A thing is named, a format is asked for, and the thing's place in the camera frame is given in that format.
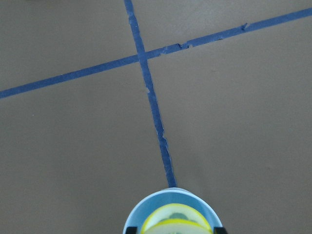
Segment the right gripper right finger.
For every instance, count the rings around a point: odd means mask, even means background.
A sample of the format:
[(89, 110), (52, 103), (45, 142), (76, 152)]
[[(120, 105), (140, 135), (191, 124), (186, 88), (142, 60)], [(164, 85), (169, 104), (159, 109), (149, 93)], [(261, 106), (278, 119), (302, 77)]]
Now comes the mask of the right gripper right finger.
[(228, 234), (224, 227), (214, 227), (214, 234)]

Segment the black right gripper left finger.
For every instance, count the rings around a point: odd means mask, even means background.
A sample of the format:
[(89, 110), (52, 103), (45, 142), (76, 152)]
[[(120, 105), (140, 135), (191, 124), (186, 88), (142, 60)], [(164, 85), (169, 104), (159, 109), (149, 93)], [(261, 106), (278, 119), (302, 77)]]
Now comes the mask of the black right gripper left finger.
[(127, 227), (126, 234), (137, 234), (137, 227)]

